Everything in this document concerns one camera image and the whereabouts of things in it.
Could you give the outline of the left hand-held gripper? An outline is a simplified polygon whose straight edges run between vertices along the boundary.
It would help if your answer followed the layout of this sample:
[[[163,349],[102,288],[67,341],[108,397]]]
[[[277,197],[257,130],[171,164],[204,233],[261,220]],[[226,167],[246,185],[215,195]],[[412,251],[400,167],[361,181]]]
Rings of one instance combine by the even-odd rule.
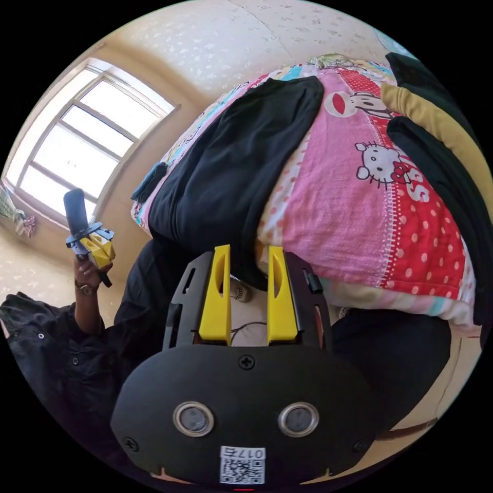
[[[112,245],[114,232],[102,227],[100,222],[88,226],[88,228],[77,232],[66,238],[66,246],[73,251],[75,256],[83,260],[88,258],[95,264],[98,270],[110,265],[116,254]],[[112,286],[107,273],[100,274],[104,286]]]

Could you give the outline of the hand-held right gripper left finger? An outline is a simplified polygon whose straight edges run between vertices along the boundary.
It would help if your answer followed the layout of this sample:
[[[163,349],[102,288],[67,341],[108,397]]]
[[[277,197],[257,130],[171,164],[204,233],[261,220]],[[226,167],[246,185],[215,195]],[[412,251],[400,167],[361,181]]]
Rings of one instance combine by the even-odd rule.
[[[217,246],[214,250],[198,333],[205,343],[231,343],[229,245]]]

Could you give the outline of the person's left hand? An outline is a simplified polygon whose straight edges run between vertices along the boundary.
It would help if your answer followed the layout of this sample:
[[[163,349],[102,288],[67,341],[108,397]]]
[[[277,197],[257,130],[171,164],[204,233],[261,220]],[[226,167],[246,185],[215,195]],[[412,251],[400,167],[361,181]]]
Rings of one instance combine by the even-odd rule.
[[[90,286],[94,290],[97,290],[102,282],[100,274],[107,273],[112,267],[113,263],[110,262],[107,266],[98,270],[97,266],[88,258],[80,260],[76,257],[74,259],[74,278],[78,285]]]

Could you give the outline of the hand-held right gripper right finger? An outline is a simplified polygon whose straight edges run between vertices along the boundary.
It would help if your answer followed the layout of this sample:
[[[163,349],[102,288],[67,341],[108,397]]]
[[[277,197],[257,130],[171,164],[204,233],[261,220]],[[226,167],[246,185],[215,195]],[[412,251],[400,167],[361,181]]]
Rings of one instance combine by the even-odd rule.
[[[291,343],[297,338],[298,328],[289,271],[280,246],[269,247],[267,294],[267,343]]]

